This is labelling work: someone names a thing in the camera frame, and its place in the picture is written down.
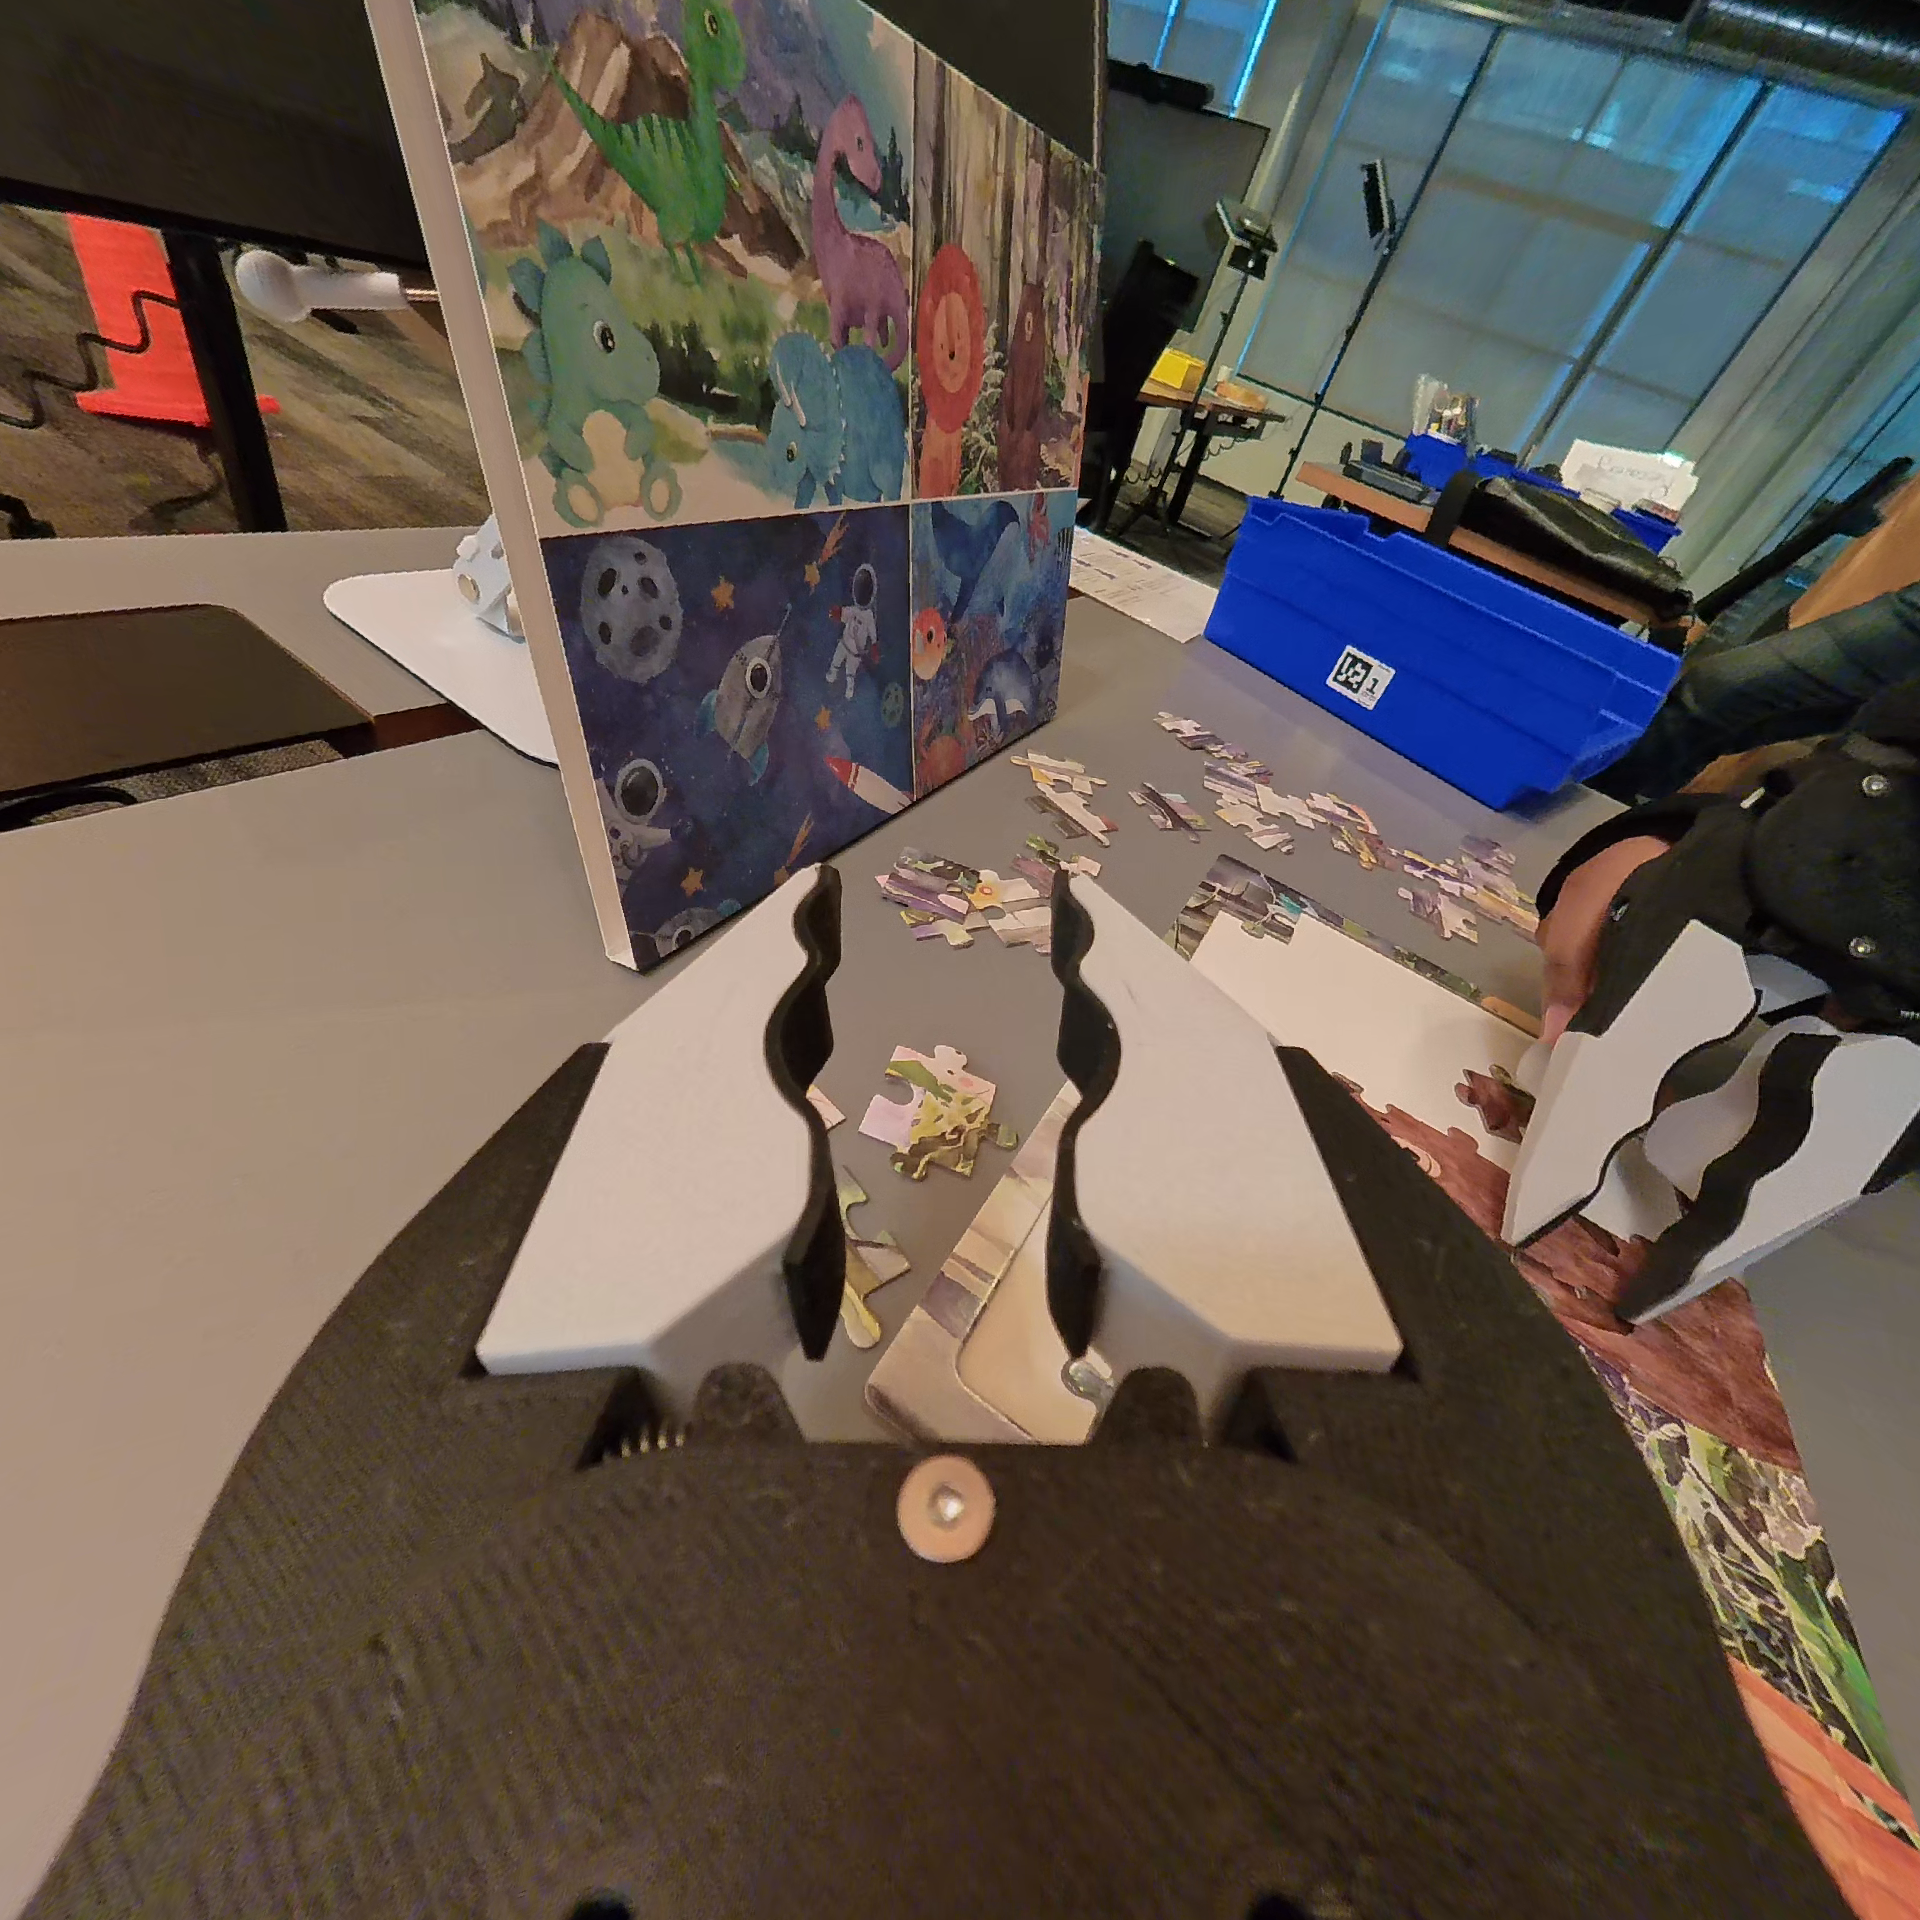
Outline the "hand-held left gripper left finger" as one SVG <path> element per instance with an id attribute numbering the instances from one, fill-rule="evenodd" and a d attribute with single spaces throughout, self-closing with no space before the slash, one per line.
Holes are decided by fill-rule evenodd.
<path id="1" fill-rule="evenodd" d="M 475 1341 L 488 1375 L 633 1370 L 673 1422 L 709 1372 L 824 1360 L 845 1227 L 809 1091 L 843 882 L 812 863 L 623 1019 Z"/>

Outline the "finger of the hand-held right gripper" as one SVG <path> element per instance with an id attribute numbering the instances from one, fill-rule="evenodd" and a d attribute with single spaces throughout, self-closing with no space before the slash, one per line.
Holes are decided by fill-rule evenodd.
<path id="1" fill-rule="evenodd" d="M 1618 1146 L 1650 1124 L 1672 1067 L 1736 1036 L 1757 999 L 1739 941 L 1701 920 L 1610 964 L 1549 1050 L 1503 1236 L 1522 1246 L 1581 1212 Z"/>
<path id="2" fill-rule="evenodd" d="M 1676 1100 L 1645 1160 L 1688 1198 L 1616 1298 L 1644 1325 L 1916 1171 L 1917 1045 L 1813 1016 L 1770 1028 L 1712 1092 Z"/>

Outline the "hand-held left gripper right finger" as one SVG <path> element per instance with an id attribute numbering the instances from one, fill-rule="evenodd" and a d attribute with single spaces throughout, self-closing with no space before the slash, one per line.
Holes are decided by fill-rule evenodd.
<path id="1" fill-rule="evenodd" d="M 1402 1333 L 1280 1047 L 1095 880 L 1050 893 L 1074 1091 L 1048 1216 L 1048 1315 L 1113 1382 L 1168 1370 L 1224 1422 L 1261 1370 L 1384 1375 Z"/>

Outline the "jigsaw puzzle board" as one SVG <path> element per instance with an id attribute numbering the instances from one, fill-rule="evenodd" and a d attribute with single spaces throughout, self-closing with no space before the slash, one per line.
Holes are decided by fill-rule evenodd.
<path id="1" fill-rule="evenodd" d="M 1179 917 L 1178 950 L 1308 1047 L 1487 1231 L 1530 1111 L 1530 1043 L 1498 1012 L 1317 918 L 1221 856 Z M 940 1412 L 970 1434 L 1079 1443 L 1109 1396 L 1045 1310 L 1052 1165 L 1074 1092 L 1059 1087 L 1008 1171 L 877 1358 L 867 1404 L 904 1434 Z M 1610 1310 L 1674 1194 L 1628 1147 L 1587 1213 L 1520 1250 L 1520 1274 L 1587 1355 L 1696 1571 L 1761 1744 L 1858 1916 L 1916 1916 L 1916 1807 L 1845 1607 L 1761 1318 L 1738 1280 L 1642 1330 Z"/>

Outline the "jigsaw pieces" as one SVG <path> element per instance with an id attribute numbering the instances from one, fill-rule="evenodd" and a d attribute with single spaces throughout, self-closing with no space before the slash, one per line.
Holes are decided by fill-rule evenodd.
<path id="1" fill-rule="evenodd" d="M 1308 898 L 1313 847 L 1369 847 L 1324 774 L 1257 774 L 1280 799 L 1271 811 L 1240 794 L 1224 750 L 1195 750 L 1199 733 L 1135 707 L 1048 726 L 836 854 L 845 957 L 828 1091 L 872 1094 L 858 1124 L 872 1138 L 864 1171 L 887 1151 L 901 1182 L 936 1167 L 967 1180 L 980 1154 L 1000 1154 L 1004 1175 L 1018 1138 L 1071 1087 L 1050 962 L 1050 893 L 1063 876 L 1095 880 L 1193 962 L 1178 950 L 1181 909 L 1232 856 L 1317 918 L 1498 1012 L 1473 983 Z M 1277 1045 L 1309 1059 L 1288 1075 L 1355 1234 L 1402 1222 L 1417 1160 L 1308 1047 Z"/>

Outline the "black bag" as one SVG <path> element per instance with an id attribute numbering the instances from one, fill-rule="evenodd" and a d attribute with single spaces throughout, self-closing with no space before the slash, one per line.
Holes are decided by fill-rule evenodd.
<path id="1" fill-rule="evenodd" d="M 1458 530 L 1563 568 L 1584 584 L 1634 597 L 1653 612 L 1656 627 L 1693 615 L 1693 595 L 1683 574 L 1618 517 L 1577 495 L 1539 486 L 1522 474 L 1455 474 L 1432 504 L 1425 540 L 1452 547 Z"/>

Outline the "white paper sign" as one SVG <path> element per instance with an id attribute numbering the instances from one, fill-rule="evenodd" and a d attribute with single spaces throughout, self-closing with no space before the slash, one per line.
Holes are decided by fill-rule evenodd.
<path id="1" fill-rule="evenodd" d="M 1562 483 L 1580 495 L 1607 495 L 1624 509 L 1676 518 L 1696 491 L 1696 469 L 1672 451 L 1575 438 L 1562 462 Z"/>

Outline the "blue plastic bin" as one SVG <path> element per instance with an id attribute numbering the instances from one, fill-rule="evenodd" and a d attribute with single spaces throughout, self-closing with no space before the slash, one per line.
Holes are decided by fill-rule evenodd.
<path id="1" fill-rule="evenodd" d="M 1681 658 L 1354 511 L 1248 502 L 1207 637 L 1476 802 L 1584 783 Z"/>
<path id="2" fill-rule="evenodd" d="M 1547 494 L 1565 495 L 1580 502 L 1580 494 L 1565 486 L 1554 467 L 1522 467 L 1520 459 L 1500 448 L 1468 451 L 1463 443 L 1439 434 L 1415 434 L 1403 442 L 1400 469 L 1412 475 L 1425 490 L 1442 490 L 1456 474 L 1473 469 L 1476 475 L 1515 478 L 1530 486 Z M 1620 525 L 1642 540 L 1653 552 L 1664 552 L 1672 540 L 1677 540 L 1677 518 L 1644 508 L 1628 508 L 1616 502 L 1607 509 Z"/>

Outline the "white printed paper sheet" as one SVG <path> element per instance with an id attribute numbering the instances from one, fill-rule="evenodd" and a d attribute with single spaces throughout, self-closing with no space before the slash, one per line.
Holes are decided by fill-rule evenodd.
<path id="1" fill-rule="evenodd" d="M 1091 527 L 1073 530 L 1073 592 L 1178 642 L 1205 637 L 1217 588 Z"/>

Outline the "small wooden table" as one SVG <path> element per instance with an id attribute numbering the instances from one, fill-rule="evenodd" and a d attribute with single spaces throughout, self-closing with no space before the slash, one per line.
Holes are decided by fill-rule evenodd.
<path id="1" fill-rule="evenodd" d="M 1171 438 L 1167 459 L 1153 469 L 1123 530 L 1131 532 L 1140 518 L 1151 518 L 1167 536 L 1184 532 L 1187 502 L 1213 446 L 1259 442 L 1266 428 L 1289 418 L 1280 407 L 1266 405 L 1261 390 L 1187 394 L 1156 378 L 1140 387 L 1140 403 L 1151 414 L 1168 414 Z"/>

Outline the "tripod stand with monitor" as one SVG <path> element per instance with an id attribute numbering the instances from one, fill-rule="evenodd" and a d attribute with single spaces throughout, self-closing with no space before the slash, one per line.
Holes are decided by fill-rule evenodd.
<path id="1" fill-rule="evenodd" d="M 1354 303 L 1354 310 L 1343 330 L 1332 355 L 1328 358 L 1328 368 L 1321 374 L 1308 415 L 1303 420 L 1303 442 L 1309 438 L 1313 429 L 1319 423 L 1319 415 L 1328 407 L 1328 397 L 1332 387 L 1338 384 L 1338 374 L 1345 368 L 1346 356 L 1354 349 L 1360 326 L 1365 325 L 1369 309 L 1377 300 L 1378 286 L 1391 268 L 1391 260 L 1402 239 L 1402 218 L 1400 206 L 1394 204 L 1394 191 L 1391 182 L 1391 174 L 1384 157 L 1365 159 L 1360 165 L 1360 206 L 1365 220 L 1365 235 L 1369 248 L 1373 254 L 1373 266 L 1368 275 L 1368 282 L 1360 287 L 1360 295 Z"/>

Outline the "illustrated puzzle box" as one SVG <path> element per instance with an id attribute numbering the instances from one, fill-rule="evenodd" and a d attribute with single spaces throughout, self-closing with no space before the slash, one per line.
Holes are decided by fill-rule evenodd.
<path id="1" fill-rule="evenodd" d="M 609 957 L 1052 719 L 1107 6 L 383 3 Z"/>

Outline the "light stand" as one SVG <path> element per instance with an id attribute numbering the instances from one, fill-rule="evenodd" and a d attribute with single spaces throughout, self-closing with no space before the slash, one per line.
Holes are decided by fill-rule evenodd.
<path id="1" fill-rule="evenodd" d="M 1227 237 L 1232 293 L 1221 310 L 1217 338 L 1207 355 L 1205 381 L 1199 394 L 1205 407 L 1195 411 L 1193 448 L 1187 469 L 1189 479 L 1201 474 L 1217 442 L 1257 438 L 1271 414 L 1264 390 L 1227 371 L 1227 347 L 1247 296 L 1266 276 L 1277 252 L 1277 237 L 1271 220 L 1243 200 L 1217 204 L 1217 218 Z"/>

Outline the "red floor object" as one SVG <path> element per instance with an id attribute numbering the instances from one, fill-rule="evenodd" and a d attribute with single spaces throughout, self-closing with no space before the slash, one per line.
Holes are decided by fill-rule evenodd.
<path id="1" fill-rule="evenodd" d="M 67 212 L 104 371 L 77 407 L 147 424 L 209 428 L 209 400 L 157 229 Z"/>

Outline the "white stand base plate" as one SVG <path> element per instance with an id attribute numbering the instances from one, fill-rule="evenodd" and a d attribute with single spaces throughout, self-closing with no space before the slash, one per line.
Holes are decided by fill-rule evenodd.
<path id="1" fill-rule="evenodd" d="M 496 518 L 445 566 L 331 583 L 322 604 L 387 658 L 531 762 L 559 764 Z"/>

